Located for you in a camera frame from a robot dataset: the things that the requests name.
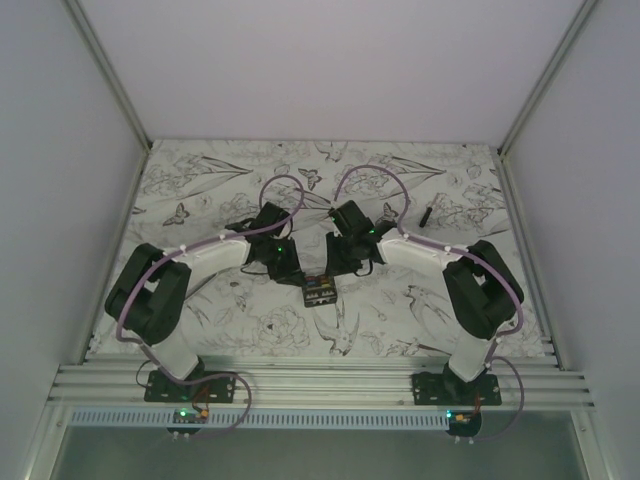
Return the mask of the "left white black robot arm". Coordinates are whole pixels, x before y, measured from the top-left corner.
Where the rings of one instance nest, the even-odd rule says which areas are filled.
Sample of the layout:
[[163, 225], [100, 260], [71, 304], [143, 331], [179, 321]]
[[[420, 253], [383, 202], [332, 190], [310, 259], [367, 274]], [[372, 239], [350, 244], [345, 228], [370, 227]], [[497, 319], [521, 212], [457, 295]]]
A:
[[179, 400], [197, 399], [204, 382], [200, 358], [181, 331], [187, 293], [219, 272], [259, 262], [271, 281], [301, 287], [304, 274], [295, 241], [282, 231], [295, 214], [267, 202], [254, 219], [191, 245], [166, 252], [149, 243], [136, 247], [105, 301], [105, 312], [116, 321], [116, 338], [133, 343], [168, 378], [168, 389]]

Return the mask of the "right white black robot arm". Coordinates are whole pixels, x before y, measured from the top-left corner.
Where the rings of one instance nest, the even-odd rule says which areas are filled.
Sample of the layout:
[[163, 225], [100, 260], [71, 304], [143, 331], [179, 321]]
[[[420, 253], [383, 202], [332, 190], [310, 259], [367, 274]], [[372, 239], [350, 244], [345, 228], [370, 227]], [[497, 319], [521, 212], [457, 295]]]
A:
[[365, 264], [386, 264], [440, 274], [461, 332], [448, 360], [443, 391], [452, 403], [468, 403], [479, 391], [500, 328], [523, 321], [524, 293], [493, 244], [450, 246], [402, 230], [399, 223], [373, 223], [353, 201], [328, 213], [334, 231], [326, 236], [326, 273], [358, 273]]

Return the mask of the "black fuse box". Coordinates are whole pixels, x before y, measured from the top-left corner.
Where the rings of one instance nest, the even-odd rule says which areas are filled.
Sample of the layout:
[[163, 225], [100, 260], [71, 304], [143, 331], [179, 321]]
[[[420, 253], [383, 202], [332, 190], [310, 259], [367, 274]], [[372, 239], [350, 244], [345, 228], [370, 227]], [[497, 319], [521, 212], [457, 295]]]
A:
[[301, 289], [306, 308], [335, 304], [338, 299], [335, 279], [327, 274], [306, 276]]

